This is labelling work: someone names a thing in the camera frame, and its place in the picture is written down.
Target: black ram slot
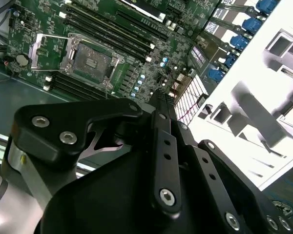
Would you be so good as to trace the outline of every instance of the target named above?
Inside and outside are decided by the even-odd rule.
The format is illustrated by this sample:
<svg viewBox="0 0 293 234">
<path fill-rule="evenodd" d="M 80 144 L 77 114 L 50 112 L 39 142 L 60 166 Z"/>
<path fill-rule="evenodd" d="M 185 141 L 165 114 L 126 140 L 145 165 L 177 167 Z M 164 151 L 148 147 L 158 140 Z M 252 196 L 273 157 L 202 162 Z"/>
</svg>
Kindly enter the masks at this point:
<svg viewBox="0 0 293 234">
<path fill-rule="evenodd" d="M 73 77 L 69 77 L 63 73 L 57 72 L 54 77 L 55 77 L 56 81 L 64 80 L 64 81 L 66 81 L 67 85 L 71 85 L 72 87 L 75 87 L 76 89 L 90 91 L 91 93 L 95 94 L 98 99 L 105 99 L 106 96 L 108 99 L 115 98 L 111 94 L 106 94 L 105 92 L 103 92 L 97 88 L 91 87 L 91 86 L 89 86 L 89 85 L 87 85 L 87 84 L 85 84 L 85 83 L 83 83 Z"/>
<path fill-rule="evenodd" d="M 94 31 L 91 28 L 86 27 L 85 25 L 80 25 L 78 22 L 75 22 L 73 20 L 68 20 L 67 23 L 71 26 L 73 26 L 74 28 L 76 28 L 77 30 L 79 30 L 80 32 L 82 32 L 85 35 L 89 35 L 90 37 L 94 37 L 98 40 L 100 40 L 102 43 L 106 43 L 109 44 L 110 46 L 117 48 L 118 50 L 121 50 L 125 53 L 127 53 L 128 55 L 133 56 L 134 58 L 143 61 L 146 58 L 141 55 L 141 54 L 137 54 L 137 52 L 133 51 L 132 49 L 128 48 L 127 46 L 118 43 L 117 41 L 112 40 L 111 38 L 108 38 L 105 35 L 100 34 L 99 32 Z"/>
<path fill-rule="evenodd" d="M 91 15 L 92 17 L 100 20 L 101 22 L 104 22 L 106 24 L 109 25 L 109 27 L 111 27 L 112 30 L 118 30 L 120 31 L 122 34 L 124 34 L 125 36 L 131 37 L 131 38 L 135 38 L 137 42 L 144 44 L 144 45 L 150 45 L 151 43 L 153 43 L 152 41 L 130 31 L 129 29 L 127 29 L 126 27 L 122 26 L 121 24 L 114 22 L 112 20 L 110 20 L 109 18 L 98 14 L 96 11 L 90 10 L 89 8 L 87 8 L 86 6 L 80 4 L 79 2 L 72 0 L 71 3 L 72 6 L 77 7 L 79 10 Z"/>
<path fill-rule="evenodd" d="M 76 96 L 83 97 L 85 99 L 93 99 L 93 100 L 105 99 L 103 97 L 96 95 L 95 93 L 87 91 L 86 89 L 81 89 L 78 86 L 73 86 L 71 83 L 66 82 L 65 80 L 55 81 L 54 87 L 55 88 L 59 87 L 59 88 L 65 89 L 66 91 L 71 92 L 71 93 L 75 94 Z"/>
<path fill-rule="evenodd" d="M 88 97 L 87 95 L 84 95 L 83 93 L 80 93 L 78 91 L 76 91 L 75 89 L 72 89 L 70 87 L 67 87 L 65 85 L 62 85 L 60 83 L 56 83 L 55 82 L 55 85 L 53 87 L 53 90 L 56 90 L 56 91 L 59 91 L 63 94 L 66 94 L 72 98 L 75 98 L 79 101 L 90 101 L 90 100 L 97 100 L 97 99 L 93 99 L 93 98 L 90 98 Z"/>
<path fill-rule="evenodd" d="M 148 25 L 138 21 L 137 19 L 135 19 L 134 17 L 128 15 L 127 13 L 123 12 L 123 11 L 120 11 L 118 10 L 117 11 L 117 15 L 121 16 L 122 18 L 128 20 L 129 22 L 137 25 L 138 27 L 140 27 L 141 29 L 143 30 L 146 30 L 147 32 L 149 32 L 150 34 L 152 34 L 153 36 L 159 38 L 159 39 L 162 39 L 164 41 L 168 40 L 168 36 L 166 36 L 165 34 L 157 31 L 156 29 L 154 28 L 151 28 L 149 27 Z"/>
<path fill-rule="evenodd" d="M 75 13 L 70 13 L 69 16 L 74 21 L 78 22 L 80 25 L 84 24 L 87 27 L 104 34 L 105 36 L 110 37 L 113 40 L 118 41 L 119 43 L 130 47 L 131 49 L 137 51 L 138 53 L 143 53 L 145 55 L 148 55 L 149 52 L 151 51 L 151 49 L 149 47 L 146 47 L 146 46 L 141 47 L 141 46 L 121 37 L 119 34 L 115 34 L 112 31 L 109 31 L 109 29 L 105 29 L 105 28 L 101 27 L 100 25 L 96 24 L 95 22 L 90 21 L 91 19 L 87 19 L 87 18 L 80 16 L 80 15 L 75 15 Z"/>
<path fill-rule="evenodd" d="M 99 28 L 100 31 L 105 32 L 106 34 L 112 35 L 114 38 L 119 38 L 120 40 L 124 41 L 124 43 L 129 44 L 133 48 L 137 48 L 138 50 L 147 51 L 149 53 L 151 51 L 150 44 L 144 44 L 141 41 L 137 41 L 137 39 L 132 38 L 129 35 L 120 32 L 119 30 L 108 26 L 107 24 L 97 20 L 95 21 L 92 17 L 83 14 L 80 11 L 77 11 L 74 8 L 68 10 L 68 15 L 73 18 L 75 21 L 79 21 L 82 23 L 87 24 L 89 27 L 96 27 Z"/>
</svg>

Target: green circuit board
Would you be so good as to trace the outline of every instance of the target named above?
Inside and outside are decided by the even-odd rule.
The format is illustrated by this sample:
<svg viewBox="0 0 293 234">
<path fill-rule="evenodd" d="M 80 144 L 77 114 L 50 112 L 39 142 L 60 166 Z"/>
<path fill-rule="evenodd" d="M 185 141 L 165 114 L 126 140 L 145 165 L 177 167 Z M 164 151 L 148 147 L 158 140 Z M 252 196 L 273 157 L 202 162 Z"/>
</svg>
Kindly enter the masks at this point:
<svg viewBox="0 0 293 234">
<path fill-rule="evenodd" d="M 145 102 L 159 88 L 169 93 L 185 74 L 188 54 L 218 2 L 17 0 L 18 14 L 9 22 L 9 67 L 67 100 Z M 164 13 L 163 22 L 135 8 L 138 3 L 152 16 Z"/>
</svg>

